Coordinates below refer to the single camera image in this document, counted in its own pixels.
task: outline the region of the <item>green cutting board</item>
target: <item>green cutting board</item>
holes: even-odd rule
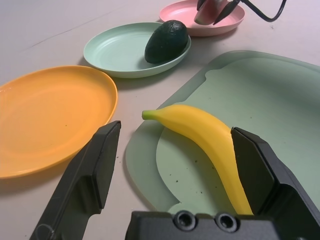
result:
[[[319,72],[281,60],[249,58],[208,71],[205,77],[183,104],[266,140],[320,208],[320,189],[314,184],[320,170]],[[185,209],[211,215],[233,211],[217,171],[194,142],[165,128],[156,163]]]
[[[160,106],[160,108],[187,100],[187,98],[205,82],[205,74],[208,71],[221,69],[239,60],[253,58],[279,60],[286,63],[292,63],[297,66],[302,66],[308,68],[309,70],[313,70],[317,73],[320,73],[320,68],[318,66],[281,56],[253,51],[228,52],[217,57],[206,67],[204,67],[201,71],[199,71],[182,88],[180,88],[174,95],[172,95],[168,100],[166,100]],[[157,145],[160,136],[163,132],[163,129],[164,128],[162,127],[162,125],[157,122],[143,122],[142,125],[133,134],[131,140],[127,145],[125,153],[126,165],[131,179],[133,180],[139,191],[142,193],[142,195],[154,206],[156,210],[168,211],[169,209],[171,209],[172,212],[175,212],[178,209],[180,209],[178,205],[180,201],[174,196],[174,194],[168,189],[168,187],[164,183],[163,179],[159,174],[156,163]],[[224,204],[219,204],[218,202],[219,200],[217,200],[218,206],[222,206],[222,208],[228,208],[228,203],[226,203],[227,206],[223,206]]]

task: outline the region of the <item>black cable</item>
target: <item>black cable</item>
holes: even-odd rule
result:
[[[255,5],[253,5],[249,0],[241,0],[241,2],[243,2],[244,4],[246,4],[252,11],[254,11],[260,18],[262,18],[263,20],[269,22],[269,23],[272,23],[274,22],[275,20],[277,20],[282,11],[284,10],[284,7],[286,5],[286,2],[287,0],[282,0],[282,3],[281,3],[281,6],[280,6],[280,9],[278,11],[278,13],[273,17],[273,18],[270,18],[268,16],[266,16],[262,11],[260,11]]]

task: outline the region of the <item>white table surface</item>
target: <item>white table surface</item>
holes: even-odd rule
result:
[[[109,28],[155,22],[172,0],[0,0],[0,85],[29,72],[84,64],[83,48]],[[273,16],[281,0],[252,0]],[[124,151],[142,123],[141,111],[155,109],[216,56],[232,50],[267,52],[320,65],[320,1],[288,0],[280,19],[261,20],[247,7],[239,28],[223,37],[193,38],[186,59],[173,70],[146,79],[117,80],[122,121],[113,178],[100,215],[89,219],[83,239],[124,240],[132,210],[148,210],[126,176]],[[28,239],[66,164],[23,178],[0,181],[0,238]]]

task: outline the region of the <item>yellow banana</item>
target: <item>yellow banana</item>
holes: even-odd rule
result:
[[[237,214],[253,214],[239,179],[228,126],[206,111],[182,104],[143,111],[142,118],[157,120],[168,129],[193,140],[212,161]]]

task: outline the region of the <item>avocado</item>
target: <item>avocado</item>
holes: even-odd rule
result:
[[[166,21],[150,37],[144,58],[150,64],[172,60],[182,53],[188,39],[187,27],[182,22]]]

